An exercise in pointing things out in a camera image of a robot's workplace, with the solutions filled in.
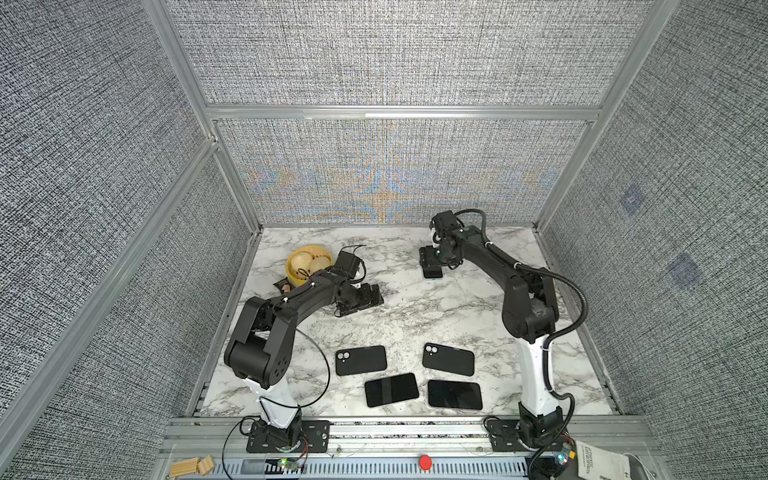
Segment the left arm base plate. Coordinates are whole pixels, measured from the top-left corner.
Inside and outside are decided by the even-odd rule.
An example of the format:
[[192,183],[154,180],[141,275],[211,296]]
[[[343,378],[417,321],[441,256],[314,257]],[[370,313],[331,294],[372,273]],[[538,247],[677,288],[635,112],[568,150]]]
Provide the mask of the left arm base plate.
[[263,420],[248,422],[246,452],[256,453],[326,453],[332,423],[326,420],[299,420],[287,429],[269,426]]

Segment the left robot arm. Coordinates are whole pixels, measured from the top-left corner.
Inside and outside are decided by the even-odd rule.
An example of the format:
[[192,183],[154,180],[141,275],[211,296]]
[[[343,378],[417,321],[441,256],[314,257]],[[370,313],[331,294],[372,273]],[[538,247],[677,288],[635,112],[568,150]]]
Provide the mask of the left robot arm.
[[326,306],[334,305],[339,315],[346,316],[382,303],[377,285],[357,285],[345,274],[325,270],[282,296],[246,301],[223,360],[263,402],[261,422],[271,433],[290,443],[298,440],[303,407],[293,399],[285,379],[298,326]]

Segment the black phone case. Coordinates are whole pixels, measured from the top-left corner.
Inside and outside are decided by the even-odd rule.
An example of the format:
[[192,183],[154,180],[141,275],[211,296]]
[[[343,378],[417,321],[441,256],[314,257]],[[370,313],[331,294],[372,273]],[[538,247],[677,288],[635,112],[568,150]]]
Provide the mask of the black phone case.
[[339,377],[385,371],[386,349],[382,345],[338,350],[334,357]]
[[426,343],[422,365],[431,370],[471,377],[475,373],[475,355],[469,350]]

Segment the red emergency button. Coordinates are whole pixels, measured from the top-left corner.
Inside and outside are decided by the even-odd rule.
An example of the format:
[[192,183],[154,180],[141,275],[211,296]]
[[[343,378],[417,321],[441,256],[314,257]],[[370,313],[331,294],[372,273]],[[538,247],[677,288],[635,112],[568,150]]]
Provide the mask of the red emergency button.
[[432,461],[432,459],[431,459],[431,457],[430,457],[430,456],[428,456],[428,455],[422,455],[422,456],[419,458],[419,462],[418,462],[418,464],[419,464],[419,468],[420,468],[422,471],[430,471],[430,470],[431,470],[431,468],[432,468],[432,466],[433,466],[433,461]]

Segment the yellow bamboo steamer basket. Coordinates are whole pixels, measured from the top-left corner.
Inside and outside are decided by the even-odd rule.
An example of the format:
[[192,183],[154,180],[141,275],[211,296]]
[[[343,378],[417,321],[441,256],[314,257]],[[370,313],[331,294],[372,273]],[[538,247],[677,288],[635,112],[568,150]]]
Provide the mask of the yellow bamboo steamer basket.
[[333,264],[329,250],[319,245],[306,245],[292,252],[285,262],[285,272],[293,287],[304,284],[309,277]]

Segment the aluminium front rail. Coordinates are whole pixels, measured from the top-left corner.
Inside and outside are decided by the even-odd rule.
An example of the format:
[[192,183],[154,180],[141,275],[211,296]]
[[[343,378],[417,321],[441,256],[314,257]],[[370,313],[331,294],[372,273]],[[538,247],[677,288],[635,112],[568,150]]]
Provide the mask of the aluminium front rail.
[[[494,453],[482,418],[324,417],[326,453],[246,452],[247,423],[237,418],[171,421],[150,476],[167,479],[173,462],[212,456],[210,479],[525,479],[531,452]],[[430,471],[419,468],[428,455]]]

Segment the white paper label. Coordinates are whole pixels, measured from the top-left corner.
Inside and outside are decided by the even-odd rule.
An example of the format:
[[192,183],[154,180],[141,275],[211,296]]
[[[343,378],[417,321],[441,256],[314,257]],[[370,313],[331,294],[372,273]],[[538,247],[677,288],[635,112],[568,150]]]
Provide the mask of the white paper label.
[[604,450],[585,442],[576,445],[577,475],[584,480],[630,480],[626,455]]

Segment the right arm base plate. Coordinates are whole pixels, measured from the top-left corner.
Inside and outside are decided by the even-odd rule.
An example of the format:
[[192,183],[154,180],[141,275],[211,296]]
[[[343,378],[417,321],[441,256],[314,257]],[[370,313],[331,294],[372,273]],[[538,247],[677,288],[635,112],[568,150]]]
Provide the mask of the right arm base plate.
[[518,419],[502,419],[497,416],[482,419],[482,426],[494,453],[535,452],[539,448],[539,445],[530,446],[523,441],[518,424]]

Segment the wooden blocks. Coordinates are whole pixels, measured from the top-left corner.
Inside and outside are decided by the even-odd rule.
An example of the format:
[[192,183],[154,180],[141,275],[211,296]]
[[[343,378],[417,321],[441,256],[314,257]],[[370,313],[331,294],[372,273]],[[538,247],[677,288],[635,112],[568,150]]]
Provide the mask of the wooden blocks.
[[215,466],[216,463],[212,456],[179,460],[171,464],[168,477],[176,479],[187,475],[206,476],[214,470]]

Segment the black smartphone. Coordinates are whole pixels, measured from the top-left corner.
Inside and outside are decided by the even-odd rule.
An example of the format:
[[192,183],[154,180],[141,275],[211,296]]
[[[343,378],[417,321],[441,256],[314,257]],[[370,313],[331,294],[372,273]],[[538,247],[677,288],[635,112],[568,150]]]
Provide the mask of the black smartphone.
[[435,408],[481,410],[483,400],[480,386],[474,382],[429,380],[428,403]]
[[413,373],[405,373],[367,381],[364,384],[369,408],[419,398],[419,388]]

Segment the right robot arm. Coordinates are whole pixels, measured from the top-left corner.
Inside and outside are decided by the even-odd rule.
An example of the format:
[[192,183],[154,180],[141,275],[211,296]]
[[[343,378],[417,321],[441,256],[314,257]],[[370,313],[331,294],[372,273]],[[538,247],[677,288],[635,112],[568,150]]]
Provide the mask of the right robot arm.
[[529,449],[547,447],[565,425],[552,386],[551,351],[546,343],[559,319],[553,279],[506,254],[475,226],[432,227],[431,234],[439,266],[455,268],[469,261],[503,290],[501,320],[519,350],[519,438]]

